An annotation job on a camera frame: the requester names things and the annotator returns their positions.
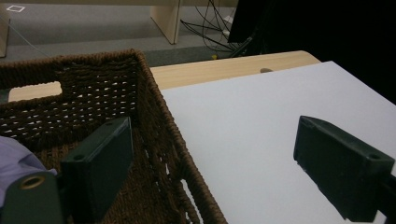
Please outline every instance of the brown wicker basket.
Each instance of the brown wicker basket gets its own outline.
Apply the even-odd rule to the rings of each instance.
[[[53,81],[61,94],[0,105],[0,135],[59,170],[61,158],[102,123],[129,116],[134,166],[104,223],[226,223],[142,52],[0,63],[0,90]]]

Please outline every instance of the screw hole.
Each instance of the screw hole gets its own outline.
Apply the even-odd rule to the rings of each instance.
[[[21,183],[21,189],[33,189],[41,185],[46,178],[42,175],[34,175],[24,179]]]

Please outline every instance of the floor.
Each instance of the floor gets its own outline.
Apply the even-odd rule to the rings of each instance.
[[[177,44],[169,44],[146,6],[6,4],[11,6],[24,7],[24,10],[9,11],[7,57],[0,58],[0,63],[130,48],[148,51],[217,46],[183,25],[180,25]],[[217,7],[217,10],[222,18],[234,13],[233,7]],[[219,22],[209,7],[183,7],[181,18],[202,25],[204,19],[200,13],[208,21]],[[222,28],[231,26],[222,21],[218,24]],[[220,32],[195,27],[201,34],[224,43]]]

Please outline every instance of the white surface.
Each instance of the white surface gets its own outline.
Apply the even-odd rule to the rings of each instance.
[[[396,106],[333,62],[163,96],[229,223],[349,223],[293,159],[301,115],[396,158]],[[378,212],[375,223],[384,221]]]

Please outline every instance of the wooden table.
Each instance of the wooden table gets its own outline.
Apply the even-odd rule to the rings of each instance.
[[[241,77],[260,73],[262,69],[283,70],[320,63],[305,51],[214,60],[199,63],[183,63],[152,67],[151,72],[160,90],[203,83],[230,77]],[[30,100],[61,93],[59,82],[12,89],[8,100]]]

